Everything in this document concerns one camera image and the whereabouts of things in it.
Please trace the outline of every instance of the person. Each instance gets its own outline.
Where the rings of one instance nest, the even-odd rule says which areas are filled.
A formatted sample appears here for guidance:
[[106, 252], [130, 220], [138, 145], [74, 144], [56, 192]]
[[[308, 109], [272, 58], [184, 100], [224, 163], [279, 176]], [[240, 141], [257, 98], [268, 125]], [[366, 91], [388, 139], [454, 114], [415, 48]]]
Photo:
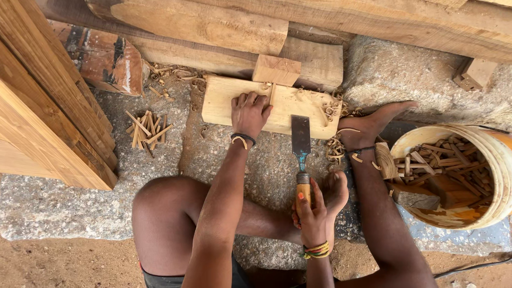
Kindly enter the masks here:
[[[148, 182], [133, 201], [133, 233], [148, 288], [251, 287], [232, 257], [235, 234], [279, 239], [304, 249], [328, 245], [332, 251], [334, 223], [348, 200], [347, 178], [341, 171], [326, 177], [324, 193], [310, 179], [314, 201], [299, 199], [302, 217], [271, 211], [243, 198], [247, 155], [272, 106], [265, 96], [242, 93], [232, 100], [234, 135], [211, 185], [188, 177], [162, 177]], [[312, 287], [437, 287], [430, 267], [416, 247], [380, 172], [375, 169], [376, 136], [398, 114], [417, 107], [414, 101], [387, 104], [365, 117], [344, 118], [338, 128], [350, 157], [360, 202], [361, 226], [379, 270], [357, 279], [336, 281], [329, 257], [307, 260]]]

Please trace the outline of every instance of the bucket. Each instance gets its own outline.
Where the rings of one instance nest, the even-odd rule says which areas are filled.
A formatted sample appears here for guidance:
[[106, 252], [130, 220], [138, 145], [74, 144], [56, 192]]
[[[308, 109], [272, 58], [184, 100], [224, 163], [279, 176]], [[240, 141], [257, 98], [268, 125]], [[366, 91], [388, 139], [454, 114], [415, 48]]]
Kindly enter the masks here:
[[435, 227], [456, 230], [484, 228], [498, 223], [512, 212], [512, 137], [493, 130], [459, 124], [420, 127], [405, 133], [393, 145], [394, 158], [404, 158], [423, 143], [435, 144], [456, 133], [482, 152], [489, 163], [494, 181], [494, 197], [489, 205], [475, 209], [463, 207], [436, 211], [403, 207], [416, 219]]

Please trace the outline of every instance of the wooden chisel handle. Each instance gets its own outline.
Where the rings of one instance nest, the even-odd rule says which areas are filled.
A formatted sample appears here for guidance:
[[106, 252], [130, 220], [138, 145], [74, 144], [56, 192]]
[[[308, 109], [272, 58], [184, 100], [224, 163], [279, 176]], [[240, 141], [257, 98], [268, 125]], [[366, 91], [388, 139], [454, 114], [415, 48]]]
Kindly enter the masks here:
[[310, 184], [297, 184], [297, 194], [295, 196], [295, 208], [297, 210], [297, 215], [299, 218], [302, 218], [302, 211], [301, 211], [301, 200], [298, 198], [298, 194], [302, 192], [304, 195], [304, 198], [306, 198], [309, 202], [309, 205], [311, 205], [311, 185]]

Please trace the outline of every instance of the leg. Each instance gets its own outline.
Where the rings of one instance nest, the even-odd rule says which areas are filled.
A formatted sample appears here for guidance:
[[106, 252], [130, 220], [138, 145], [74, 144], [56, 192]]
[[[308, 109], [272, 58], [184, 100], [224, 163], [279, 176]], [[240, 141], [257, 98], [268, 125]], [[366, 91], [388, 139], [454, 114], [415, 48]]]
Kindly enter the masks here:
[[[370, 116], [342, 119], [339, 129], [361, 131], [343, 132], [342, 142], [348, 151], [372, 146], [376, 136], [393, 117], [416, 107], [417, 103], [413, 101], [392, 103]], [[437, 287], [428, 264], [389, 197], [379, 171], [372, 165], [372, 161], [376, 162], [375, 153], [365, 150], [358, 158], [363, 162], [350, 159], [360, 201], [361, 225], [380, 270], [366, 277], [338, 282], [336, 287]]]
[[[133, 201], [132, 225], [142, 267], [159, 276], [184, 275], [192, 240], [210, 186], [186, 177], [148, 182]], [[237, 234], [300, 243], [287, 214], [244, 200]]]

